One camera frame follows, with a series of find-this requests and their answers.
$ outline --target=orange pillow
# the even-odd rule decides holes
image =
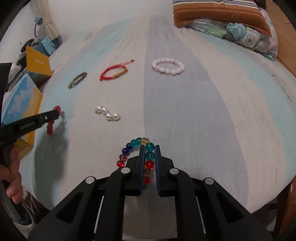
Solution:
[[[271,36],[258,6],[253,0],[173,0],[175,26],[181,28],[197,18],[242,23]]]

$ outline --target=white bead bracelet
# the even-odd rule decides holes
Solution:
[[[177,65],[178,68],[177,69],[165,69],[163,67],[158,67],[158,64],[161,63],[172,63],[174,65]],[[184,64],[182,64],[180,61],[173,59],[173,58],[159,58],[159,59],[155,59],[153,60],[152,64],[152,69],[156,72],[160,72],[162,74],[166,73],[167,75],[171,74],[171,75],[177,75],[177,74],[181,74],[182,72],[185,71],[185,66]]]

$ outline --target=jewelry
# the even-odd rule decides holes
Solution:
[[[109,110],[104,106],[98,106],[94,111],[99,115],[100,114],[105,115],[108,121],[118,121],[120,119],[120,114],[118,113],[110,114]]]
[[[125,74],[126,72],[128,72],[128,69],[126,67],[127,64],[130,64],[132,62],[134,62],[135,60],[134,59],[131,59],[130,61],[127,61],[127,62],[124,62],[124,63],[121,63],[121,64],[115,64],[115,65],[112,65],[110,67],[108,67],[107,69],[105,69],[101,75],[100,75],[100,81],[103,81],[103,80],[114,80],[118,77],[120,77],[121,75]],[[123,68],[122,71],[118,72],[117,74],[114,74],[112,76],[105,76],[105,74],[111,70],[111,69],[117,69],[117,68]]]
[[[145,150],[147,151],[145,154],[145,158],[147,159],[145,162],[145,170],[144,170],[144,180],[143,180],[143,190],[146,190],[148,188],[148,184],[151,182],[150,176],[153,173],[153,168],[155,166],[154,164],[154,158],[155,154],[153,150],[155,149],[155,146],[152,142],[149,142],[149,139],[147,137],[138,137],[137,139],[131,140],[131,142],[126,144],[126,147],[122,149],[122,154],[119,156],[119,161],[117,161],[117,166],[119,168],[122,168],[125,166],[125,162],[128,159],[128,156],[131,151],[133,151],[133,148],[138,147],[140,145],[145,146]]]
[[[177,65],[178,68],[177,69],[165,69],[164,67],[158,67],[158,64],[161,63],[171,63],[174,65]],[[159,59],[155,59],[153,60],[152,64],[152,69],[156,72],[160,72],[162,74],[166,73],[167,75],[171,74],[171,75],[177,75],[177,74],[181,74],[182,72],[185,72],[185,66],[184,64],[182,64],[179,60],[173,59],[173,58],[159,58]]]
[[[74,86],[78,85],[85,77],[87,76],[87,72],[82,72],[81,74],[77,75],[68,85],[68,88],[71,89]]]
[[[61,112],[61,107],[57,105],[57,106],[54,108],[54,110],[57,110],[58,112]],[[53,124],[54,124],[54,120],[48,122],[48,124],[47,124],[47,134],[48,134],[48,135],[51,135],[51,134],[53,133],[53,126],[52,126]]]

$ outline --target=white wall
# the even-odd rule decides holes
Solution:
[[[166,15],[173,12],[172,0],[48,0],[48,2],[53,22],[63,42],[76,31],[100,29],[106,24],[143,14]],[[24,44],[34,38],[34,19],[37,15],[33,1],[19,12],[0,42],[0,63],[16,62],[21,49],[20,42]],[[40,32],[41,37],[45,37],[43,25],[40,26]]]

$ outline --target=yellow bead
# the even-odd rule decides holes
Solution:
[[[145,146],[148,142],[149,142],[149,139],[147,137],[143,137],[141,139],[141,145],[144,145]]]

